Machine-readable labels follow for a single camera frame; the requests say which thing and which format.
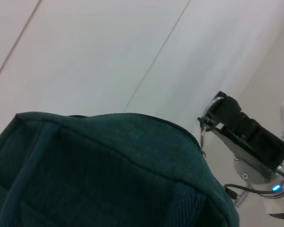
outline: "robotic arm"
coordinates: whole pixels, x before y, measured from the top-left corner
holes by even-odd
[[[284,139],[284,104],[281,110]],[[259,194],[269,215],[284,219],[284,141],[250,119],[238,102],[219,92],[198,118],[201,126],[201,149],[204,152],[205,132],[213,132],[235,155],[236,172],[252,188],[225,185],[226,192],[236,199],[231,187]]]

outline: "black cable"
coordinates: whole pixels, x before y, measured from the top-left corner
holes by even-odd
[[[258,191],[258,190],[255,190],[255,189],[243,187],[243,186],[236,185],[236,184],[232,184],[232,183],[228,183],[228,184],[225,184],[225,185],[224,185],[224,188],[225,188],[226,192],[227,192],[227,188],[229,188],[229,187],[230,187],[230,188],[238,188],[238,189],[241,189],[241,190],[250,192],[250,193],[261,194],[261,195],[268,195],[268,194],[276,194],[276,193],[279,193],[279,191]]]

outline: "teal fabric bag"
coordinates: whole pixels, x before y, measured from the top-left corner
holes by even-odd
[[[197,140],[141,114],[17,114],[0,135],[0,227],[237,227]]]

